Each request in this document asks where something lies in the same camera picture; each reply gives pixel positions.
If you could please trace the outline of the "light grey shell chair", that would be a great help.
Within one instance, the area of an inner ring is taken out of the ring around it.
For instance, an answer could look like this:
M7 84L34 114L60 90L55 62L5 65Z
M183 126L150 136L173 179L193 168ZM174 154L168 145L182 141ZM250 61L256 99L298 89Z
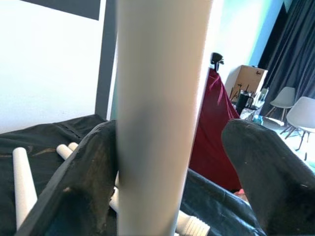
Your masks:
M287 111L293 107L295 101L295 88L284 87L277 97L270 102L272 106L271 110L265 115L270 117L270 115L277 109L282 109L281 122L284 122Z
M305 96L300 97L286 115L286 120L289 126L280 133L283 134L289 130L285 139L295 130L303 131L299 147L296 149L296 151L299 151L305 134L307 134L307 143L310 134L315 134L315 99Z

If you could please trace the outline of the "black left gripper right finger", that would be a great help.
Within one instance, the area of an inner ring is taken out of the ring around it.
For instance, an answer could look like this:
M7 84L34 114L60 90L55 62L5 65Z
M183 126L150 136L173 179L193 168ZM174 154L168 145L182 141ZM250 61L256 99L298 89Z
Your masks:
M253 212L268 236L315 236L315 173L276 132L232 119L221 134Z

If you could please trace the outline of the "dark blue curtain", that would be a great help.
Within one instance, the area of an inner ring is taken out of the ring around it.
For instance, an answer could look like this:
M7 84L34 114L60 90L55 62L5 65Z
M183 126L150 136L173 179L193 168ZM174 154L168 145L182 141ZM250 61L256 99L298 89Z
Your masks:
M315 0L293 0L288 19L267 67L269 89L261 115L284 87L295 88L295 98L315 99Z

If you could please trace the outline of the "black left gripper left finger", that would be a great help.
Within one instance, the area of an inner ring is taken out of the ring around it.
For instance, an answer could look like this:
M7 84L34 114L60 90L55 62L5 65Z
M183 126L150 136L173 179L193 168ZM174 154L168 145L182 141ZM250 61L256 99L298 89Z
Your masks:
M14 236L103 236L117 172L112 120L93 128L59 166Z

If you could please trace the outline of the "black plastic tablecloth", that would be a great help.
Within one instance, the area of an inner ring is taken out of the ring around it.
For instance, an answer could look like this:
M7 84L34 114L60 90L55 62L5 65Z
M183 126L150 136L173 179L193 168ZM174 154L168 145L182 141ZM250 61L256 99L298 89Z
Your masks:
M79 143L102 122L100 116L90 115L0 134L0 236L16 233L13 150L26 149L40 194L63 163L56 147ZM193 170L187 173L180 209L206 223L210 227L207 236L267 236L249 204Z

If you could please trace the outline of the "black device on stand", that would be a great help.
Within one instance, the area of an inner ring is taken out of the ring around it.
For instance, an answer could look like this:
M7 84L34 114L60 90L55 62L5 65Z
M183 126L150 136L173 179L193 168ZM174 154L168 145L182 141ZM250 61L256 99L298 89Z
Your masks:
M214 66L214 70L218 73L220 64L224 65L223 56L219 53L213 52L211 54L211 64Z

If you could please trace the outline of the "brown flat cardboard box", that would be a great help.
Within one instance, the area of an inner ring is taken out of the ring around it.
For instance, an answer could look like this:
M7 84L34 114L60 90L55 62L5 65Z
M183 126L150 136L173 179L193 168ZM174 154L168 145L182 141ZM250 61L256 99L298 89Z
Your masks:
M260 93L268 70L241 65L232 70L225 82L225 88L231 102L237 102L239 93L247 91L256 99Z

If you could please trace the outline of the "dark red cloth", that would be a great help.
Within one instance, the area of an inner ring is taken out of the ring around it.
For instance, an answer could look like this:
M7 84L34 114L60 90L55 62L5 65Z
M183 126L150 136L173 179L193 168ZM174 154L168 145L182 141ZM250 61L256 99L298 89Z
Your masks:
M230 191L242 187L223 148L221 133L231 119L239 117L219 73L210 68L189 168Z

